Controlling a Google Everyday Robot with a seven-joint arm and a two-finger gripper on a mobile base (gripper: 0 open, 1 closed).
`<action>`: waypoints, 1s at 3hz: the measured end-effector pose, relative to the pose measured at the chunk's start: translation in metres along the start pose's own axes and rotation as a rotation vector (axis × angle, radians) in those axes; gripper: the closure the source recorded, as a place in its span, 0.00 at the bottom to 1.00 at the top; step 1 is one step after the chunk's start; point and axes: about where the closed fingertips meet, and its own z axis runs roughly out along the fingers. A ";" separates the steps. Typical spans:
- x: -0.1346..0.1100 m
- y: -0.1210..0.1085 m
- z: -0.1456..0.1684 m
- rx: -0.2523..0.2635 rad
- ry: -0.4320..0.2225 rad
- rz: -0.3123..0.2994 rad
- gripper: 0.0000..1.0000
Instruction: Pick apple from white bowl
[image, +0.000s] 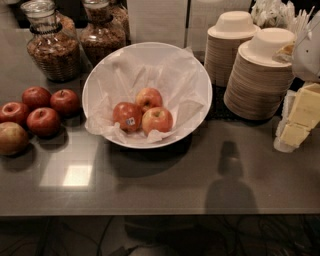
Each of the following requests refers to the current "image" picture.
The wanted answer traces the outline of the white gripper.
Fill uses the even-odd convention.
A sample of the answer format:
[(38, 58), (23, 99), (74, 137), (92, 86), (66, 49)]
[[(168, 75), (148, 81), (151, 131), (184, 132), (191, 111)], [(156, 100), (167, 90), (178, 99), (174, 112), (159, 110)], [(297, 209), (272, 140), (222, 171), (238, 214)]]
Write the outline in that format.
[[(293, 124), (286, 124), (287, 119)], [(292, 153), (320, 122), (320, 84), (304, 85), (297, 93), (288, 90), (284, 97), (281, 120), (275, 132), (274, 148)]]

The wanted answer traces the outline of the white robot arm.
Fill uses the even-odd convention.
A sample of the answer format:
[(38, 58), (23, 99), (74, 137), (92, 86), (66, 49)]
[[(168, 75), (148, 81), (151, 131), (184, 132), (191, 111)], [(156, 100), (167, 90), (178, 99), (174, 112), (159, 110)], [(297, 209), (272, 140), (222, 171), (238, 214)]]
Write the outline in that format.
[(273, 145), (285, 153), (297, 149), (320, 123), (320, 11), (298, 34), (292, 71), (304, 85), (297, 92), (289, 90), (284, 98)]

